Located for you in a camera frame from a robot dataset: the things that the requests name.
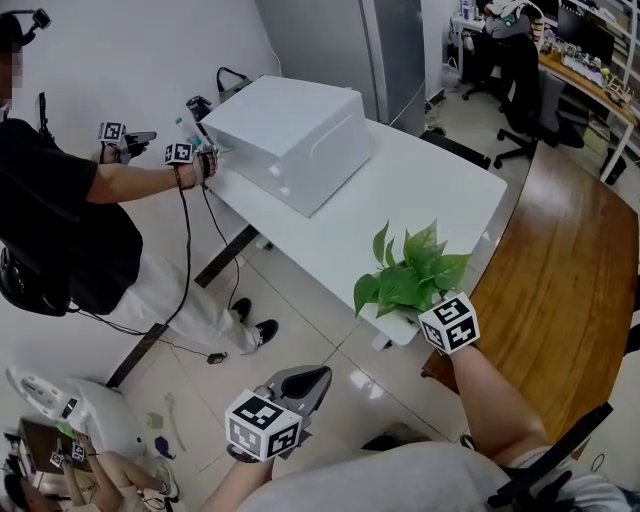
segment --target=white shoe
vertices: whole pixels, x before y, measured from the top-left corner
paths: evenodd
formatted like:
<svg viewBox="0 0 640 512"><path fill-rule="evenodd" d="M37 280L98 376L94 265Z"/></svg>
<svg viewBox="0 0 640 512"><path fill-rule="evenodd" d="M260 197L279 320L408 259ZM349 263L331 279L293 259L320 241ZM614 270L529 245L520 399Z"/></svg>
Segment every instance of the white shoe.
<svg viewBox="0 0 640 512"><path fill-rule="evenodd" d="M161 492L160 494L170 500L176 499L180 494L180 490L178 489L178 484L175 476L173 475L173 470L171 469L170 464L163 457L156 457L156 463L156 476L165 486L164 492Z"/></svg>

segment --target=white pants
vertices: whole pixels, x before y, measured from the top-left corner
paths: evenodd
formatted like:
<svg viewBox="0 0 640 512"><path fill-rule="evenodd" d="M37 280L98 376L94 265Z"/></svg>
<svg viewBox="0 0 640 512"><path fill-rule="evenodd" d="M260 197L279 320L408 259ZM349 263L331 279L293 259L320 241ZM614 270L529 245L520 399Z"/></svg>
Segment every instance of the white pants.
<svg viewBox="0 0 640 512"><path fill-rule="evenodd" d="M186 279L186 274L169 260L143 248L138 279L125 292L118 308L137 311L143 318L164 324L182 300ZM204 345L211 352L224 352L229 348L221 334L241 354L254 352L260 341L255 327L242 325L235 311L216 303L193 281L182 310L169 325L184 338Z"/></svg>

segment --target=gray sleeve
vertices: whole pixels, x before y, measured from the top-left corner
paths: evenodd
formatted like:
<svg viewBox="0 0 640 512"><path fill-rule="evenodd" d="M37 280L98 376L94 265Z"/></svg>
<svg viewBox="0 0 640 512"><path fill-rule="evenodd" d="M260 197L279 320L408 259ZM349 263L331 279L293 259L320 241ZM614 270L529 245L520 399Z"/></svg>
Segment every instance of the gray sleeve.
<svg viewBox="0 0 640 512"><path fill-rule="evenodd" d="M519 461L509 466L514 468L527 468L537 461L546 452L536 450L533 453L521 457ZM532 487L531 492L535 496L543 487L555 481L566 471L571 471L571 479L560 489L559 500L574 498L576 506L588 511L625 511L631 510L624 494L615 485L600 475L592 473L577 461L571 458L556 467L540 482Z"/></svg>

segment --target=black t-shirt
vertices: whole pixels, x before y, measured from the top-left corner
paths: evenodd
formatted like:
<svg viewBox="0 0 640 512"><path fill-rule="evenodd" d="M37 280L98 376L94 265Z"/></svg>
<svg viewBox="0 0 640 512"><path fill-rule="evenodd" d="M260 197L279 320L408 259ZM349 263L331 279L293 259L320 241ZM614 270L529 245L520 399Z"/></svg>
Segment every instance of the black t-shirt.
<svg viewBox="0 0 640 512"><path fill-rule="evenodd" d="M0 239L34 272L64 277L80 308L108 314L138 277L142 237L119 205L86 201L97 167L24 121L0 124Z"/></svg>

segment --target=white wall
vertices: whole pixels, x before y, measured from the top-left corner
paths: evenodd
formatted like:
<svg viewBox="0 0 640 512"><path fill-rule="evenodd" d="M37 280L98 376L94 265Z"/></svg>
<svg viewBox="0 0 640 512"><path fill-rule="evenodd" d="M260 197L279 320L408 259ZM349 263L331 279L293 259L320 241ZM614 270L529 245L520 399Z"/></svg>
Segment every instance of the white wall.
<svg viewBox="0 0 640 512"><path fill-rule="evenodd" d="M458 11L460 0L422 0L427 99L442 87L443 51L449 34L449 20Z"/></svg>
<svg viewBox="0 0 640 512"><path fill-rule="evenodd" d="M277 72L253 0L23 0L0 1L0 10L44 7L51 26L24 49L24 80L13 115L35 121L34 102L45 91L50 129L64 150L88 156L99 145L100 121L122 121L129 130L155 130L158 140L137 160L162 165L163 148L179 131L173 121L201 94L217 102L220 66L252 78ZM201 195L188 192L194 272L222 248ZM127 210L145 244L185 266L184 216L177 191L138 201ZM221 204L225 234L244 222ZM119 317L127 325L150 327ZM138 338L78 315L53 319L22 312L0 299L0 361L56 378L106 380ZM15 427L25 409L0 375L0 427Z"/></svg>

